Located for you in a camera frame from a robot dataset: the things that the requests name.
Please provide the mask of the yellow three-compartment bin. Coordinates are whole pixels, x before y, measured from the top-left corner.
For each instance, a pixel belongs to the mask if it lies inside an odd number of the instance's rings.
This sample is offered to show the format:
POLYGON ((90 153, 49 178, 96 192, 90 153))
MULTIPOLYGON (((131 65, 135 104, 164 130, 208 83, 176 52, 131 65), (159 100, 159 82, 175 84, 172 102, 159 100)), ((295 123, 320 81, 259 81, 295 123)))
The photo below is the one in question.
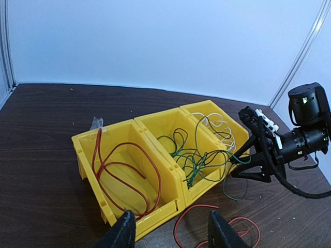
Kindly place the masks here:
POLYGON ((103 220, 114 225, 131 210, 141 239, 220 183, 248 136, 207 100, 109 126, 97 121, 72 142, 103 220))

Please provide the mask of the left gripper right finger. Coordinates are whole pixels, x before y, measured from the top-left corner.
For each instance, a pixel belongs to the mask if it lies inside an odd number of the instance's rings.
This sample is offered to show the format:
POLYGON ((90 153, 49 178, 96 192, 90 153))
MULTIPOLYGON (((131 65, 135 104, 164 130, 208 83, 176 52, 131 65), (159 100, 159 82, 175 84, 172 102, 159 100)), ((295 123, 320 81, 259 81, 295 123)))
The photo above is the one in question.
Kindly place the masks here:
POLYGON ((216 210, 208 216, 208 247, 212 248, 248 248, 237 232, 216 210))

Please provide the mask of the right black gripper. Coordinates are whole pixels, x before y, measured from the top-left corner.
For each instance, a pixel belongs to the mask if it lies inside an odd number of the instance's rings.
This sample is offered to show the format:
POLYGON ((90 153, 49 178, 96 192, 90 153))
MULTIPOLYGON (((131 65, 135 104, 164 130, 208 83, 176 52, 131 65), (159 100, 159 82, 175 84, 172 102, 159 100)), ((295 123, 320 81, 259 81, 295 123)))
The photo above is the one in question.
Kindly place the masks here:
POLYGON ((230 158, 236 165, 231 176, 270 183, 271 176, 274 175, 281 183, 287 182, 286 137, 282 135, 280 142, 282 148, 279 148, 276 138, 270 131, 253 129, 249 139, 230 158))

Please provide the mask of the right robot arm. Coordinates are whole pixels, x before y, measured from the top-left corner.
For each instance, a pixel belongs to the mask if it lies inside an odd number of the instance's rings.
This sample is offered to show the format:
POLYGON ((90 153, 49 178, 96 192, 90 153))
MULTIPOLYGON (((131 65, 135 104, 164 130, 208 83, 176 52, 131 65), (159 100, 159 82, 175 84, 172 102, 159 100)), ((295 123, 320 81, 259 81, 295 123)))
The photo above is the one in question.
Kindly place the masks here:
POLYGON ((239 111, 240 120, 252 135, 230 158, 237 165, 232 177, 270 182, 274 172, 278 172, 286 178, 286 164, 313 152, 328 152, 330 107, 324 88, 319 83, 305 84, 291 89, 288 96, 289 115, 295 128, 284 134, 261 110, 247 106, 239 111), (268 163, 260 144, 258 117, 263 118, 267 153, 273 165, 268 163))

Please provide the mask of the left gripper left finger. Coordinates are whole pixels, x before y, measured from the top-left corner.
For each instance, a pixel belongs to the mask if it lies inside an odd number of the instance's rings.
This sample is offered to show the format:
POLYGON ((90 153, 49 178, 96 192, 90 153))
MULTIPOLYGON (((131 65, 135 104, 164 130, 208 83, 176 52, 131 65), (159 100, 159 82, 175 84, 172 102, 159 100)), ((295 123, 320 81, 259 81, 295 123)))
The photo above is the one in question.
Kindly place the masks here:
POLYGON ((136 219, 126 210, 117 222, 92 247, 135 247, 136 219))

